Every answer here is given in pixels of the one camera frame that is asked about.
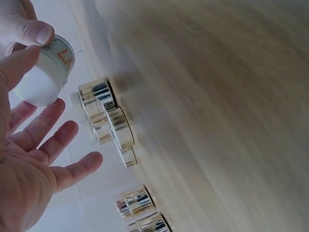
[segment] white wall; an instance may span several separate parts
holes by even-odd
[[[67,105],[66,111],[51,131],[51,135],[63,122],[78,119],[70,102],[70,94],[77,91],[80,84],[91,81],[91,78],[79,47],[69,1],[32,0],[32,3],[38,19],[51,24],[57,34],[69,41],[76,53],[75,67],[60,95]],[[10,93],[10,101],[11,107],[14,107],[19,99],[14,93]],[[94,150],[100,151],[104,156],[102,167],[78,185],[55,195],[41,220],[30,230],[31,232],[126,231],[125,222],[117,212],[112,198],[138,183],[132,172],[124,167],[113,143],[103,146],[91,145],[87,133],[80,125],[79,134],[55,161],[55,165],[68,165]]]

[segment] wooden table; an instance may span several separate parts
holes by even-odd
[[[175,232],[309,231],[307,0],[72,0]]]

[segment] jar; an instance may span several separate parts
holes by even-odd
[[[35,66],[24,75],[14,91],[25,102],[34,106],[53,104],[75,64],[75,54],[70,44],[61,36],[41,47]]]

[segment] red marking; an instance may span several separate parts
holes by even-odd
[[[62,56],[62,54],[67,53],[68,50],[64,50],[63,52],[58,52],[58,56],[62,59],[62,61],[65,63],[65,65],[69,64],[68,70],[70,69],[71,63],[72,63],[72,59],[69,60],[65,60],[65,58]]]

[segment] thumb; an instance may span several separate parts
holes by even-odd
[[[20,44],[30,46],[43,46],[49,44],[54,38],[55,31],[52,26],[37,20],[26,19],[16,15],[11,24],[14,40]]]
[[[11,91],[36,64],[40,54],[38,46],[12,53],[0,61],[0,86]]]

